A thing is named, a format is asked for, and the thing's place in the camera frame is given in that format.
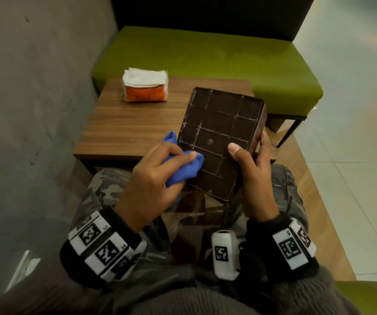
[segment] tile floor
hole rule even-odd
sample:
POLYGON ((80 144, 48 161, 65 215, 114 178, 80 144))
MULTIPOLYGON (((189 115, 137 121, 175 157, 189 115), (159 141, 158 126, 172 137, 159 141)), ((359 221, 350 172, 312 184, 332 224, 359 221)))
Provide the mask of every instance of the tile floor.
POLYGON ((296 139, 354 273, 377 281, 377 0, 315 0, 294 43, 324 89, 296 139))

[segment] tissue box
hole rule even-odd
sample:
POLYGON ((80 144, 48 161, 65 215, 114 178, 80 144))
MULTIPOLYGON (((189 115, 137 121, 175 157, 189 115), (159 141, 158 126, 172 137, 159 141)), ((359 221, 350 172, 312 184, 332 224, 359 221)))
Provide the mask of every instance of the tissue box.
POLYGON ((168 73, 129 68, 123 75, 126 102, 163 102, 168 98, 168 73))
POLYGON ((177 144, 184 151, 201 153, 204 163, 197 177, 187 183, 218 200, 229 201, 240 186, 241 171, 228 153, 228 144, 234 142, 254 155, 266 120, 263 100, 196 87, 177 144))

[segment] black cuff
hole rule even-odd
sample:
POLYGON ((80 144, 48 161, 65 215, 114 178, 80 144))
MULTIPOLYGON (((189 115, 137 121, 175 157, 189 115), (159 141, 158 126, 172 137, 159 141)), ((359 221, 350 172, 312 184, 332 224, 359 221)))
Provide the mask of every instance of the black cuff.
MULTIPOLYGON (((134 233, 111 207, 101 210, 100 214, 111 225, 111 233, 109 235, 113 232, 117 232, 133 250, 137 248, 142 241, 141 236, 134 233)), ((101 244, 97 243, 98 240, 103 241, 99 238, 92 243, 89 248, 91 249, 92 245, 98 247, 101 244)), ((85 263, 83 255, 85 255, 85 253, 81 256, 76 253, 70 245, 69 240, 67 240, 60 249, 60 261, 72 280, 92 289, 102 288, 106 284, 106 281, 91 270, 85 263)))
POLYGON ((248 276, 259 275, 256 270, 256 260, 262 258, 266 274, 271 283, 293 282, 317 274, 319 264, 316 258, 311 258, 302 243, 296 238, 302 252, 308 259, 308 263, 292 270, 279 246, 273 239, 273 235, 289 227, 292 220, 285 213, 265 223, 247 221, 246 244, 240 253, 241 272, 248 276))

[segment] orange packaging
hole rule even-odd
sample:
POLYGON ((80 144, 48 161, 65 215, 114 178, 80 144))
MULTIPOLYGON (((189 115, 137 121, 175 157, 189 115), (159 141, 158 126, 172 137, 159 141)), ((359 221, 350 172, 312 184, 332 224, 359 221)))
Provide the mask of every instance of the orange packaging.
POLYGON ((166 100, 165 87, 159 85, 156 87, 135 88, 125 86, 127 102, 163 102, 166 100))

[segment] person's left hand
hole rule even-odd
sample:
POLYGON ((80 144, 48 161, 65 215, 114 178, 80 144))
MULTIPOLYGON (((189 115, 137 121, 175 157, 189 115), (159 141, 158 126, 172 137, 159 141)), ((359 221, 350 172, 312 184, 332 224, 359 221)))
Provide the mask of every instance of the person's left hand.
POLYGON ((139 232, 176 200, 185 182, 165 187, 165 182, 180 167, 196 158, 196 152, 183 154, 174 143, 154 146, 134 167, 133 175, 114 211, 134 231, 139 232), (174 158, 165 161, 170 155, 174 158))

